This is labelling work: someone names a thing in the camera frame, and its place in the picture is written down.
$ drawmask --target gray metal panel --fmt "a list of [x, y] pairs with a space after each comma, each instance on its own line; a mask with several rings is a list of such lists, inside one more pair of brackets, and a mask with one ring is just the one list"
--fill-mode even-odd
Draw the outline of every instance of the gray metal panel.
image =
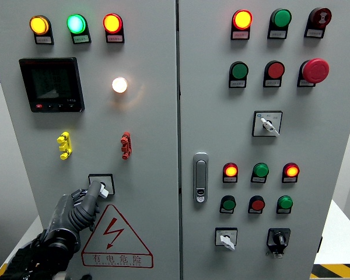
[[[179, 1], [181, 164], [184, 279], [308, 279], [319, 245], [350, 132], [350, 1]], [[321, 40], [303, 38], [309, 13], [329, 8], [332, 21]], [[267, 40], [271, 13], [289, 9], [286, 40]], [[230, 41], [238, 9], [254, 17], [249, 41]], [[299, 67], [321, 57], [328, 78], [314, 88], [296, 87]], [[262, 87], [266, 64], [285, 65], [282, 87]], [[247, 87], [228, 89], [235, 61], [249, 67]], [[282, 110], [278, 138], [252, 138], [256, 110]], [[192, 158], [209, 155], [208, 201], [192, 198]], [[227, 162], [239, 167], [237, 184], [222, 183]], [[253, 166], [265, 162], [266, 184], [250, 183]], [[297, 184], [282, 184], [286, 163], [300, 167]], [[233, 215], [220, 214], [224, 195], [233, 195]], [[249, 199], [262, 195], [262, 215], [249, 215]], [[290, 195], [290, 215], [275, 213], [277, 199]], [[237, 227], [236, 251], [214, 246], [216, 227]], [[266, 255], [269, 228], [290, 228], [283, 259]]]
[[[123, 19], [125, 44], [105, 42], [102, 20], [111, 12]], [[72, 44], [73, 13], [86, 18], [91, 44]], [[39, 14], [51, 21], [54, 46], [34, 43], [29, 20]], [[179, 278], [175, 28], [175, 1], [0, 1], [0, 79], [43, 226], [62, 194], [88, 186], [88, 174], [113, 173], [115, 196], [100, 209], [114, 204], [154, 257], [153, 269], [83, 267], [79, 252], [73, 279], [87, 272], [97, 280]], [[24, 57], [76, 57], [85, 111], [32, 113], [18, 64]], [[122, 95], [111, 89], [118, 76], [128, 81]], [[56, 142], [63, 131], [74, 149], [66, 161]], [[132, 137], [127, 161], [124, 131]], [[89, 236], [82, 233], [82, 244]]]

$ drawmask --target indicator light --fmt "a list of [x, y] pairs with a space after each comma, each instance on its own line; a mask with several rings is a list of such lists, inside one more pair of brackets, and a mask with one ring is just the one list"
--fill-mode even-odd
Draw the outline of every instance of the indicator light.
[[33, 16], [29, 22], [36, 44], [53, 45], [51, 22], [42, 15]]
[[233, 24], [236, 28], [245, 30], [248, 29], [253, 22], [253, 16], [248, 10], [238, 10], [234, 13]]
[[111, 83], [113, 90], [118, 93], [124, 93], [127, 89], [128, 83], [125, 78], [117, 77]]
[[230, 162], [223, 167], [223, 183], [236, 183], [239, 168], [234, 163]]
[[104, 28], [111, 34], [117, 33], [122, 29], [122, 19], [115, 13], [109, 13], [103, 20]]
[[288, 163], [282, 169], [282, 183], [297, 183], [299, 167], [295, 163]]
[[249, 214], [262, 214], [264, 207], [265, 202], [263, 197], [261, 197], [260, 195], [255, 195], [252, 198], [250, 198], [249, 208], [247, 212]]
[[276, 9], [269, 20], [267, 39], [286, 39], [292, 14], [286, 9]]
[[305, 61], [298, 74], [297, 87], [314, 87], [326, 79], [329, 74], [328, 62], [321, 58]]
[[236, 200], [232, 195], [224, 196], [220, 201], [219, 212], [224, 214], [233, 214], [236, 207]]
[[288, 195], [283, 195], [278, 199], [276, 206], [277, 214], [290, 214], [292, 212], [293, 200]]
[[248, 40], [253, 16], [248, 10], [238, 10], [232, 17], [231, 40]]
[[107, 43], [124, 43], [122, 18], [116, 13], [109, 13], [103, 19]]
[[305, 37], [322, 39], [326, 26], [331, 22], [332, 13], [327, 8], [313, 9], [307, 20]]
[[44, 35], [49, 30], [48, 20], [44, 16], [33, 16], [30, 19], [30, 28], [36, 35]]
[[277, 60], [270, 61], [264, 68], [263, 87], [281, 87], [282, 76], [284, 75], [284, 64]]
[[254, 165], [250, 181], [252, 183], [266, 183], [269, 173], [267, 164], [260, 162]]
[[71, 15], [68, 18], [68, 29], [71, 33], [81, 34], [86, 30], [86, 21], [81, 15]]
[[82, 15], [70, 15], [67, 26], [74, 44], [91, 43], [87, 20]]
[[246, 88], [248, 66], [242, 61], [234, 62], [229, 68], [229, 88]]

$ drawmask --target red indicator light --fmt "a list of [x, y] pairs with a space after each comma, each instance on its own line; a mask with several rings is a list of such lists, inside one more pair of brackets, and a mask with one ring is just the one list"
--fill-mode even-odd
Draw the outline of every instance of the red indicator light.
[[248, 29], [253, 22], [253, 16], [248, 10], [238, 10], [233, 15], [233, 25], [240, 30]]
[[310, 20], [314, 27], [325, 28], [332, 19], [332, 13], [327, 8], [313, 9], [310, 14]]
[[239, 169], [234, 163], [227, 163], [224, 165], [223, 172], [228, 177], [235, 177], [239, 172]]
[[306, 62], [302, 68], [302, 75], [309, 83], [320, 83], [329, 74], [328, 62], [321, 58], [314, 58]]
[[297, 177], [299, 174], [299, 167], [295, 163], [288, 163], [284, 166], [284, 173], [288, 177]]
[[252, 203], [251, 207], [255, 211], [261, 211], [265, 207], [265, 204], [262, 200], [256, 200]]
[[284, 74], [284, 65], [280, 62], [275, 62], [268, 67], [268, 75], [272, 79], [278, 79]]
[[122, 18], [116, 13], [109, 13], [104, 17], [103, 25], [107, 32], [118, 33], [122, 29]]

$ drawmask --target illuminated indicator light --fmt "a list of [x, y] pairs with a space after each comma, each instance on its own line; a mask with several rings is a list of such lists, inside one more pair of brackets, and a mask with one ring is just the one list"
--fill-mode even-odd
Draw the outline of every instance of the illuminated indicator light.
[[81, 15], [71, 15], [68, 17], [68, 29], [71, 33], [81, 34], [86, 29], [86, 20]]
[[237, 29], [248, 29], [253, 22], [253, 16], [248, 10], [238, 10], [233, 16], [233, 24]]
[[282, 209], [289, 209], [293, 206], [293, 200], [290, 196], [284, 195], [279, 198], [278, 204]]
[[291, 20], [292, 15], [290, 11], [285, 9], [274, 12], [274, 16], [272, 17], [272, 21], [277, 27], [285, 27], [290, 24]]
[[122, 29], [122, 19], [115, 13], [109, 13], [103, 20], [104, 28], [109, 33], [117, 33]]
[[228, 177], [235, 177], [239, 171], [239, 169], [237, 168], [237, 165], [235, 165], [234, 163], [227, 163], [223, 169], [224, 169], [224, 173]]
[[48, 20], [44, 16], [33, 16], [30, 19], [30, 28], [36, 35], [44, 35], [49, 30]]
[[232, 75], [236, 79], [243, 79], [248, 73], [247, 66], [245, 64], [236, 64], [232, 69]]
[[128, 83], [125, 78], [117, 77], [113, 80], [111, 86], [113, 87], [115, 92], [123, 93], [126, 91]]
[[265, 207], [264, 201], [262, 200], [256, 200], [252, 203], [251, 207], [255, 211], [260, 211]]
[[296, 164], [287, 164], [284, 173], [288, 177], [296, 177], [299, 174], [299, 167]]

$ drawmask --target electrical hazard triangle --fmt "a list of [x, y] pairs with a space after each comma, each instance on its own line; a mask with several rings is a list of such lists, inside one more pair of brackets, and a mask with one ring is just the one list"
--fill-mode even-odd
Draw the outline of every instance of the electrical hazard triangle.
[[107, 205], [82, 250], [86, 267], [153, 268], [153, 255], [114, 205]]

